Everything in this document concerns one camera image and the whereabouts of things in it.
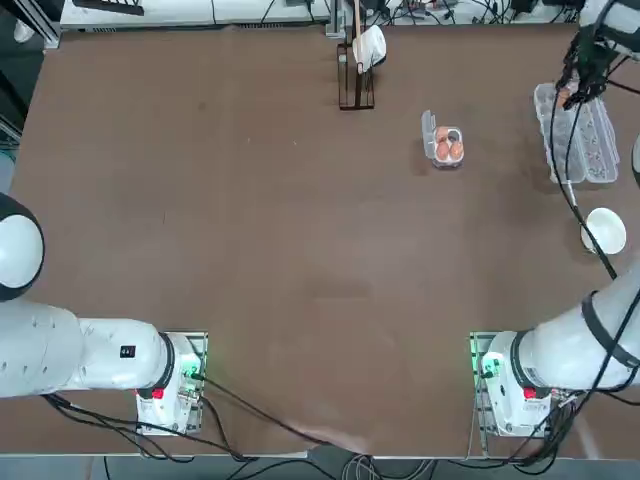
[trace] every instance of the wire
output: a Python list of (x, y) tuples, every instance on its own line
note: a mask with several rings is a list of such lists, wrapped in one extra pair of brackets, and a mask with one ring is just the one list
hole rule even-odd
[(111, 480), (111, 474), (109, 473), (109, 464), (107, 464), (107, 457), (102, 457), (102, 463), (104, 463), (104, 474), (107, 480)]
[[(390, 1), (391, 1), (391, 0), (387, 0), (387, 1), (385, 2), (385, 4), (384, 4), (385, 9), (386, 9), (386, 7), (388, 7), (388, 6), (389, 6), (389, 2), (390, 2)], [(371, 25), (372, 25), (372, 26), (373, 26), (373, 25), (375, 25), (375, 24), (376, 24), (376, 22), (380, 19), (380, 15), (382, 15), (382, 10), (378, 10), (378, 15), (376, 16), (376, 19), (371, 23)]]
[(569, 208), (571, 209), (571, 212), (573, 213), (574, 217), (576, 218), (576, 220), (578, 221), (580, 226), (582, 228), (584, 228), (585, 232), (587, 232), (587, 235), (589, 236), (589, 239), (591, 240), (591, 243), (593, 244), (593, 248), (595, 249), (596, 254), (598, 255), (598, 258), (600, 259), (600, 261), (604, 265), (604, 268), (607, 270), (607, 273), (609, 274), (609, 276), (611, 277), (612, 280), (615, 280), (618, 277), (618, 274), (616, 273), (615, 269), (613, 268), (613, 265), (611, 265), (611, 262), (609, 261), (609, 258), (607, 257), (607, 255), (602, 251), (602, 248), (600, 247), (600, 244), (598, 243), (598, 241), (596, 240), (596, 237), (591, 232), (591, 229), (588, 227), (587, 222), (585, 222), (584, 217), (582, 216), (582, 213), (580, 212), (580, 209), (578, 208), (577, 205), (573, 204), (573, 202), (569, 198), (569, 195), (567, 194), (567, 191), (564, 188), (564, 185), (562, 184), (562, 181), (560, 180), (560, 173), (558, 172), (558, 164), (556, 162), (556, 157), (555, 157), (555, 153), (554, 153), (554, 144), (553, 144), (553, 127), (554, 127), (554, 121), (555, 121), (555, 117), (556, 117), (556, 105), (558, 103), (558, 95), (559, 95), (559, 93), (560, 93), (560, 90), (556, 89), (556, 95), (555, 95), (555, 98), (554, 98), (554, 101), (553, 101), (553, 107), (551, 109), (551, 121), (549, 123), (549, 150), (550, 150), (550, 153), (551, 153), (551, 164), (552, 164), (552, 167), (553, 167), (553, 172), (554, 172), (554, 174), (556, 176), (556, 179), (558, 180), (558, 187), (560, 187), (560, 191), (562, 192), (562, 196), (564, 197), (564, 199), (566, 200), (567, 204), (569, 205)]
[(631, 58), (631, 57), (629, 57), (628, 55), (627, 55), (627, 56), (625, 56), (625, 57), (623, 57), (623, 58), (622, 58), (622, 60), (620, 60), (620, 61), (616, 64), (616, 66), (615, 66), (615, 67), (613, 67), (611, 70), (609, 70), (609, 73), (608, 73), (608, 75), (607, 75), (607, 78), (609, 78), (609, 77), (613, 74), (613, 72), (615, 72), (617, 69), (619, 69), (619, 68), (620, 68), (620, 67), (621, 67), (621, 66), (622, 66), (622, 65), (623, 65), (627, 60), (629, 60), (629, 58)]
[(233, 480), (236, 476), (238, 476), (240, 474), (240, 472), (242, 470), (244, 470), (245, 468), (247, 468), (249, 466), (249, 462), (240, 465), (238, 468), (236, 468), (233, 473), (231, 475), (229, 475), (225, 480)]
[[(229, 454), (234, 454), (236, 456), (242, 456), (240, 453), (238, 453), (238, 452), (236, 452), (236, 451), (234, 451), (232, 449), (229, 449), (229, 448), (225, 447), (224, 445), (220, 445), (219, 443), (212, 442), (210, 440), (205, 440), (203, 438), (194, 437), (192, 435), (189, 435), (189, 434), (186, 434), (186, 433), (182, 433), (182, 432), (178, 432), (178, 431), (175, 431), (175, 430), (171, 430), (170, 428), (163, 427), (161, 425), (155, 425), (153, 423), (148, 423), (148, 422), (140, 422), (139, 420), (124, 420), (122, 418), (114, 418), (114, 417), (110, 417), (108, 415), (102, 415), (100, 413), (93, 412), (91, 410), (87, 410), (87, 409), (84, 409), (84, 408), (76, 407), (75, 405), (71, 404), (71, 402), (69, 402), (68, 400), (60, 397), (59, 395), (45, 395), (44, 397), (45, 398), (54, 397), (58, 401), (58, 406), (60, 408), (63, 408), (65, 410), (72, 411), (72, 412), (75, 412), (75, 413), (79, 413), (81, 415), (90, 416), (90, 417), (92, 417), (94, 419), (97, 419), (99, 421), (100, 420), (104, 420), (105, 422), (119, 423), (119, 424), (122, 424), (122, 425), (134, 425), (136, 428), (147, 427), (147, 428), (151, 428), (151, 429), (155, 429), (155, 430), (160, 430), (162, 432), (167, 432), (167, 433), (170, 433), (172, 435), (177, 435), (178, 437), (181, 437), (181, 438), (184, 438), (184, 439), (187, 439), (187, 440), (191, 440), (193, 442), (202, 443), (204, 445), (209, 445), (211, 447), (218, 448), (218, 449), (223, 450), (224, 452), (229, 453)], [(113, 428), (115, 428), (117, 430), (123, 430), (122, 427), (113, 427)], [(150, 438), (148, 438), (144, 434), (141, 434), (139, 432), (135, 432), (135, 433), (137, 435), (143, 436), (147, 441), (149, 441), (150, 443), (154, 444), (154, 446), (157, 445), (157, 444), (155, 444), (155, 442), (153, 440), (151, 440)]]
[(602, 393), (603, 395), (606, 395), (607, 397), (611, 397), (614, 400), (617, 400), (619, 402), (624, 403), (625, 405), (629, 405), (631, 407), (640, 407), (640, 402), (634, 402), (632, 400), (627, 400), (626, 398), (619, 397), (615, 393), (611, 393), (611, 392), (607, 392), (607, 391), (601, 391), (601, 392), (598, 392), (598, 393)]
[(269, 12), (271, 11), (271, 7), (273, 7), (274, 3), (276, 3), (276, 0), (271, 0), (271, 3), (269, 4), (269, 6), (267, 7), (267, 10), (264, 12), (264, 15), (262, 16), (262, 20), (260, 20), (260, 25), (264, 25), (264, 21), (267, 18), (267, 15), (269, 15)]
[(551, 470), (551, 467), (553, 467), (553, 464), (556, 463), (556, 458), (557, 457), (558, 457), (558, 448), (555, 448), (554, 451), (553, 451), (553, 455), (551, 457), (551, 461), (547, 464), (546, 467), (544, 467), (542, 470), (539, 470), (537, 472), (528, 472), (527, 470), (523, 470), (522, 468), (518, 467), (517, 465), (514, 465), (513, 468), (518, 470), (520, 473), (524, 473), (525, 475), (531, 475), (531, 476), (544, 475), (549, 470)]
[(438, 17), (436, 17), (433, 13), (428, 12), (427, 10), (425, 10), (425, 11), (424, 11), (424, 13), (425, 13), (425, 15), (427, 15), (428, 17), (433, 18), (433, 19), (438, 23), (438, 25), (442, 25), (442, 22), (440, 21), (440, 19), (439, 19)]
[(305, 0), (304, 3), (307, 5), (307, 11), (309, 12), (309, 16), (311, 17), (311, 22), (316, 23), (316, 19), (313, 16), (313, 12), (311, 11), (311, 0)]
[[(91, 426), (95, 426), (98, 428), (103, 428), (103, 429), (107, 429), (107, 430), (111, 430), (114, 431), (115, 433), (117, 433), (118, 435), (120, 435), (121, 437), (123, 437), (125, 440), (127, 440), (129, 443), (131, 443), (132, 445), (136, 446), (142, 453), (143, 455), (146, 455), (148, 458), (152, 459), (152, 460), (171, 460), (172, 462), (175, 463), (190, 463), (193, 461), (193, 458), (191, 459), (180, 459), (180, 458), (175, 458), (172, 455), (170, 455), (169, 453), (167, 453), (162, 447), (160, 447), (160, 445), (158, 445), (157, 442), (155, 442), (154, 440), (148, 438), (146, 435), (140, 433), (140, 432), (136, 432), (135, 430), (131, 430), (125, 427), (116, 427), (114, 425), (111, 425), (110, 423), (96, 417), (93, 415), (88, 415), (90, 418), (93, 418), (95, 420), (98, 420), (98, 422), (100, 423), (95, 423), (95, 422), (91, 422), (89, 420), (84, 420), (82, 418), (78, 418), (75, 415), (71, 415), (69, 412), (66, 412), (63, 410), (63, 407), (61, 405), (59, 405), (57, 403), (57, 395), (43, 395), (43, 398), (56, 410), (58, 411), (62, 416), (68, 418), (69, 420), (72, 420), (76, 423), (80, 423), (83, 425), (91, 425)], [(158, 456), (158, 455), (154, 455), (153, 453), (151, 453), (148, 449), (146, 449), (145, 447), (143, 447), (142, 445), (140, 445), (138, 442), (136, 442), (135, 440), (133, 440), (132, 438), (129, 438), (127, 435), (125, 435), (125, 433), (129, 433), (131, 435), (140, 437), (140, 438), (144, 438), (145, 440), (147, 440), (149, 443), (151, 443), (157, 450), (158, 452), (160, 452), (162, 454), (162, 456)]]
[(206, 383), (208, 383), (209, 385), (211, 385), (212, 387), (217, 388), (218, 390), (220, 390), (221, 392), (223, 392), (224, 394), (228, 395), (229, 397), (233, 398), (234, 400), (236, 400), (238, 403), (242, 404), (243, 406), (247, 407), (249, 410), (251, 410), (253, 413), (257, 414), (258, 416), (269, 420), (273, 423), (275, 423), (276, 425), (278, 425), (279, 427), (283, 428), (284, 430), (288, 431), (289, 433), (293, 433), (294, 435), (297, 435), (298, 437), (307, 440), (309, 442), (313, 442), (317, 445), (331, 445), (330, 442), (327, 442), (325, 440), (321, 440), (319, 438), (313, 437), (311, 435), (308, 435), (304, 432), (301, 432), (300, 430), (297, 430), (295, 428), (293, 428), (290, 425), (287, 425), (286, 423), (284, 423), (282, 420), (277, 419), (276, 417), (274, 417), (273, 415), (269, 415), (268, 413), (264, 412), (263, 410), (259, 409), (258, 407), (252, 405), (251, 403), (247, 402), (245, 399), (243, 399), (242, 397), (240, 397), (239, 395), (233, 393), (231, 390), (229, 390), (226, 387), (223, 387), (222, 385), (220, 385), (217, 382), (214, 382), (213, 380), (205, 377), (204, 375), (200, 375), (198, 373), (194, 373), (191, 375), (191, 378), (195, 379), (195, 380), (201, 380), (204, 381)]
[(250, 473), (249, 475), (245, 475), (244, 477), (240, 477), (237, 478), (236, 480), (249, 480), (250, 478), (255, 478), (258, 475), (262, 475), (263, 473), (272, 470), (274, 468), (279, 468), (282, 467), (283, 465), (289, 465), (292, 463), (303, 463), (305, 465), (309, 465), (310, 467), (313, 467), (315, 470), (317, 470), (318, 472), (320, 472), (322, 475), (324, 475), (325, 477), (331, 479), (331, 480), (338, 480), (336, 477), (334, 477), (333, 475), (331, 475), (329, 472), (327, 472), (324, 468), (319, 467), (318, 465), (316, 465), (315, 463), (313, 463), (310, 460), (303, 460), (303, 459), (292, 459), (292, 460), (283, 460), (282, 462), (278, 462), (278, 463), (274, 463), (272, 465), (268, 465), (264, 468), (261, 468), (260, 470), (254, 472), (254, 473)]
[(640, 90), (636, 90), (635, 88), (628, 87), (623, 85), (622, 83), (618, 83), (614, 80), (607, 80), (607, 83), (613, 85), (614, 87), (621, 88), (622, 90), (626, 90), (629, 93), (635, 93), (636, 95), (640, 95)]
[(580, 110), (582, 110), (582, 106), (584, 103), (578, 104), (578, 108), (576, 109), (576, 118), (574, 119), (573, 125), (571, 126), (571, 133), (569, 133), (569, 141), (567, 142), (567, 155), (564, 157), (564, 179), (571, 188), (571, 180), (569, 179), (569, 153), (571, 152), (571, 145), (573, 144), (573, 136), (576, 133), (576, 127), (578, 126), (578, 117), (580, 116)]
[(494, 20), (497, 18), (496, 14), (493, 12), (493, 10), (491, 10), (491, 5), (489, 5), (489, 0), (487, 0), (487, 3), (482, 3), (479, 0), (469, 0), (469, 1), (484, 7), (484, 13), (482, 14), (482, 18), (480, 19), (480, 23), (484, 23), (484, 19), (485, 19), (487, 13), (489, 13), (489, 12), (491, 12), (491, 14), (493, 15)]
[(562, 15), (565, 11), (566, 11), (566, 6), (563, 5), (560, 11), (558, 12), (558, 14), (555, 17), (553, 17), (553, 19), (549, 23), (555, 23), (555, 21), (559, 19), (560, 15)]
[(433, 480), (433, 476), (436, 473), (436, 468), (438, 468), (438, 460), (434, 460), (433, 461), (433, 467), (431, 467), (431, 471), (429, 472), (429, 478), (427, 478), (427, 480)]
[[(227, 438), (227, 434), (224, 431), (224, 427), (222, 426), (222, 420), (220, 419), (220, 415), (218, 414), (218, 411), (216, 410), (216, 408), (213, 406), (213, 403), (211, 403), (211, 400), (209, 400), (204, 395), (201, 396), (200, 398), (202, 400), (202, 403), (204, 403), (205, 407), (209, 409), (209, 411), (211, 412), (211, 415), (213, 416), (213, 420), (216, 422), (216, 427), (218, 428), (218, 434), (220, 435), (220, 440), (222, 440), (223, 445), (227, 449), (233, 450), (233, 448), (231, 448), (231, 445), (229, 444), (229, 440)], [(245, 457), (244, 455), (237, 456), (235, 455), (235, 453), (232, 453), (231, 457), (233, 457), (233, 459), (236, 462), (253, 462), (257, 460), (256, 457)]]
[(447, 9), (447, 12), (449, 12), (449, 15), (451, 16), (451, 21), (453, 22), (453, 24), (456, 24), (456, 16), (453, 14), (453, 12), (451, 11), (451, 8), (449, 7), (449, 4), (447, 3), (447, 0), (442, 0), (442, 2), (444, 3), (444, 6)]

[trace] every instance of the egg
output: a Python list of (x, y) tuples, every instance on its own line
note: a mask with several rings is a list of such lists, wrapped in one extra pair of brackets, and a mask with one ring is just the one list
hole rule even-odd
[(444, 142), (449, 135), (449, 129), (447, 127), (436, 128), (436, 143)]
[(462, 142), (453, 142), (451, 144), (451, 148), (449, 149), (449, 154), (451, 158), (455, 161), (458, 161), (462, 158), (462, 154), (464, 153), (464, 148), (462, 146)]
[(447, 142), (441, 142), (438, 144), (438, 148), (436, 149), (436, 157), (441, 162), (446, 162), (449, 157), (449, 145)]
[(558, 107), (564, 107), (565, 102), (569, 99), (570, 96), (571, 90), (569, 90), (568, 88), (562, 88), (558, 92), (558, 101), (556, 102), (556, 105)]

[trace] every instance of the clear plastic container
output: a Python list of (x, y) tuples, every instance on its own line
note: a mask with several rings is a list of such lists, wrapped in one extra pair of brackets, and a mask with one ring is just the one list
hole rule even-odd
[[(457, 168), (462, 165), (464, 159), (464, 150), (462, 155), (458, 159), (454, 159), (451, 155), (447, 155), (442, 160), (436, 155), (437, 142), (436, 142), (436, 116), (431, 113), (431, 110), (427, 110), (422, 114), (422, 141), (424, 144), (424, 154), (431, 159), (433, 165), (437, 168)], [(462, 132), (457, 127), (447, 128), (447, 145), (451, 148), (454, 141), (462, 142)]]
[[(556, 92), (551, 83), (538, 85), (533, 95), (536, 115), (540, 121), (540, 131), (544, 138), (547, 164), (551, 169), (551, 180), (557, 183), (551, 161), (549, 134), (551, 112), (554, 108)], [(553, 125), (553, 154), (562, 183), (567, 182), (565, 159), (571, 127), (576, 118), (577, 107), (570, 110), (557, 108)], [(596, 98), (582, 106), (578, 125), (571, 142), (568, 176), (572, 183), (585, 179), (591, 183), (610, 183), (618, 178), (620, 157), (616, 148), (615, 133), (601, 99)]]

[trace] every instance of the egg carton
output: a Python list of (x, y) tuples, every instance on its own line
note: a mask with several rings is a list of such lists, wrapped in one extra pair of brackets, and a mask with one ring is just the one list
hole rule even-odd
[[(538, 85), (534, 91), (533, 103), (540, 121), (540, 131), (544, 138), (547, 164), (551, 169), (550, 178), (558, 183), (551, 161), (549, 137), (551, 130), (551, 113), (556, 97), (552, 83)], [(577, 107), (569, 110), (557, 108), (553, 120), (553, 154), (562, 183), (567, 183), (565, 160), (569, 146), (571, 127), (576, 118)], [(580, 109), (578, 124), (571, 141), (568, 178), (571, 183), (587, 180), (591, 183), (610, 183), (618, 178), (620, 157), (616, 148), (613, 126), (607, 115), (604, 103), (596, 98), (585, 103)]]

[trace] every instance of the table surface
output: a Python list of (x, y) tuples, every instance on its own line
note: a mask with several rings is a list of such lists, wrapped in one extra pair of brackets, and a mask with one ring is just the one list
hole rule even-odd
[[(549, 181), (532, 101), (560, 74), (573, 28), (386, 35), (376, 108), (355, 113), (337, 108), (321, 28), (65, 36), (46, 55), (13, 188), (47, 240), (29, 298), (205, 329), (210, 376), (344, 447), (465, 455), (469, 332), (531, 327), (607, 284)], [(640, 83), (633, 65), (616, 75)], [(623, 269), (640, 238), (637, 99), (605, 100), (620, 179), (578, 198), (625, 221)], [(425, 159), (426, 109), (461, 128), (459, 170)], [(207, 394), (241, 451), (308, 446)], [(70, 398), (135, 417), (130, 392)], [(2, 400), (0, 421), (2, 452), (133, 451), (39, 398)], [(561, 455), (640, 458), (638, 429), (640, 416), (597, 398)], [(208, 417), (202, 435), (217, 439)]]

